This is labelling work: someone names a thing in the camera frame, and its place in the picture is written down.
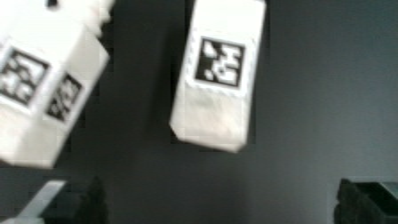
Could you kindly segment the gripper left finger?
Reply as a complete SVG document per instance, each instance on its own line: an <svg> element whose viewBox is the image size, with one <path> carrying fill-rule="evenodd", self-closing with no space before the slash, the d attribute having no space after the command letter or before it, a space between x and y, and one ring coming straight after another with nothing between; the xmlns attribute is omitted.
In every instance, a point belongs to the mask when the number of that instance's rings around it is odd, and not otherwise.
<svg viewBox="0 0 398 224"><path fill-rule="evenodd" d="M76 186L62 179L50 180L11 224L107 224L107 192L98 177Z"/></svg>

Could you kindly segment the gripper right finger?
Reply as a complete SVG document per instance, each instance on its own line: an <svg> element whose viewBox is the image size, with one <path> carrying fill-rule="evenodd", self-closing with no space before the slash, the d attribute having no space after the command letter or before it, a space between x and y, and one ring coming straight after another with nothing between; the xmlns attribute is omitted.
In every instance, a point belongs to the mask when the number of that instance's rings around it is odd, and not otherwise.
<svg viewBox="0 0 398 224"><path fill-rule="evenodd" d="M338 189L334 224L398 224L398 182L354 182Z"/></svg>

